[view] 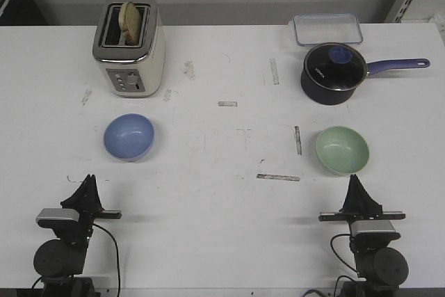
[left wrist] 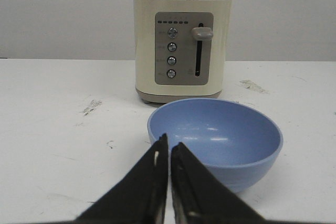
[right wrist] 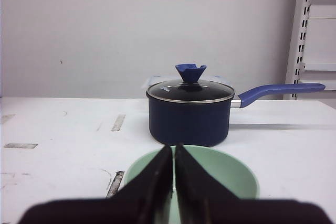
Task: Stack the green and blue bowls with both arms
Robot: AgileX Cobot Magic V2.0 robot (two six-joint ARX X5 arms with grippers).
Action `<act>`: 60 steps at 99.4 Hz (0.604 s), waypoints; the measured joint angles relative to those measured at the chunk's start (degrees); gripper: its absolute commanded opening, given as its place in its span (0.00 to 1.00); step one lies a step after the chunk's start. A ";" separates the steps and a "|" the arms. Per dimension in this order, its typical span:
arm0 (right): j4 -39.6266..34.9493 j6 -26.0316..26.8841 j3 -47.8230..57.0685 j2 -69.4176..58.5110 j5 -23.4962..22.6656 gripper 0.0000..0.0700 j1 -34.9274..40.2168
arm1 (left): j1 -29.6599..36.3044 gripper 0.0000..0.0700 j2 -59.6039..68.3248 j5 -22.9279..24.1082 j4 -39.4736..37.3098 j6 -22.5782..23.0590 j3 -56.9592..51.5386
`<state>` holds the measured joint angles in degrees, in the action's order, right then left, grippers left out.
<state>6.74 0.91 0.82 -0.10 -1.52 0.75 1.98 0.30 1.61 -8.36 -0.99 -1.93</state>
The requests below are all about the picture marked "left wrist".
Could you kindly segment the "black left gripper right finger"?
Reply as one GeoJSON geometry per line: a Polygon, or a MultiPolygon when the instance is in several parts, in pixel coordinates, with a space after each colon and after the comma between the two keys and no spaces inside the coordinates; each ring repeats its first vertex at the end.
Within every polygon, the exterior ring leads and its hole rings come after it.
{"type": "Polygon", "coordinates": [[[183,144],[171,152],[175,220],[263,220],[222,185],[183,144]]]}

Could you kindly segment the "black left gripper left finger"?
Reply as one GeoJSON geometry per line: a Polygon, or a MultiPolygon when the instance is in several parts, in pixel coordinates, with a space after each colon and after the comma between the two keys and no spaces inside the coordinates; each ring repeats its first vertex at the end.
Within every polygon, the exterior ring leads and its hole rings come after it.
{"type": "Polygon", "coordinates": [[[163,134],[125,177],[76,221],[164,221],[168,143],[163,134]]]}

